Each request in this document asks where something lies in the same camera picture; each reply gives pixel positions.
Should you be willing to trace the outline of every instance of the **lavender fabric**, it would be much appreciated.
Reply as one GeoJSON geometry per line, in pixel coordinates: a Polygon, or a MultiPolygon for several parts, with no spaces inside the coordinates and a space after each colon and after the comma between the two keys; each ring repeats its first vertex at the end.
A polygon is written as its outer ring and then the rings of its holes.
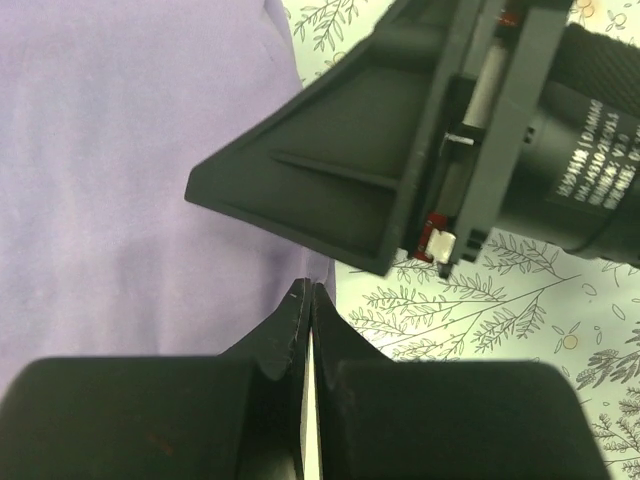
{"type": "Polygon", "coordinates": [[[279,0],[0,5],[0,393],[58,355],[215,354],[333,264],[183,200],[300,89],[279,0]]]}

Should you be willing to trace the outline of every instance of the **purple cloth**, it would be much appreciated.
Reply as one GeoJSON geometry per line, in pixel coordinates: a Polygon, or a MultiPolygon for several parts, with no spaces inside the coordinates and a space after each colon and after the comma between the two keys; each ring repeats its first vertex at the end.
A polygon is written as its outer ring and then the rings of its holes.
{"type": "Polygon", "coordinates": [[[0,6],[0,394],[57,355],[214,354],[333,263],[188,204],[300,89],[279,0],[0,6]]]}

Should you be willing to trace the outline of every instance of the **folded cloth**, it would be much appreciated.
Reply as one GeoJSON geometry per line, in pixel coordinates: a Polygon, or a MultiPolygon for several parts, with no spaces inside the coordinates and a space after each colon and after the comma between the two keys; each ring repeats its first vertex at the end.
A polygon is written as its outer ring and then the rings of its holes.
{"type": "Polygon", "coordinates": [[[333,264],[183,200],[300,89],[279,0],[0,5],[0,394],[59,355],[215,354],[333,264]]]}

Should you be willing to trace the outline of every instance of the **table surface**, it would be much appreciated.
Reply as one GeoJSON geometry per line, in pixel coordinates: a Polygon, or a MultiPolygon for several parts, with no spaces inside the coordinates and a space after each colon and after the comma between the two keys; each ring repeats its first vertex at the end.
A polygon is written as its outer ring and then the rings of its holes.
{"type": "MultiPolygon", "coordinates": [[[[390,0],[285,0],[308,85],[371,32],[390,0]]],[[[640,0],[577,0],[570,21],[637,45],[640,0]]],[[[401,256],[386,278],[338,266],[338,310],[397,360],[536,359],[577,390],[615,478],[640,479],[640,272],[495,231],[440,281],[401,256]]]]}

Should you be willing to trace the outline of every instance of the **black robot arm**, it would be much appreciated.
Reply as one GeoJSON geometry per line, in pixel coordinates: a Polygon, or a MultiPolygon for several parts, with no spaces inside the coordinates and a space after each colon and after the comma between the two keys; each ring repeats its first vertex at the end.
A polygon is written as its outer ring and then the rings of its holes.
{"type": "Polygon", "coordinates": [[[402,248],[446,278],[494,226],[640,264],[640,51],[513,3],[397,1],[186,199],[381,275],[402,248]]]}

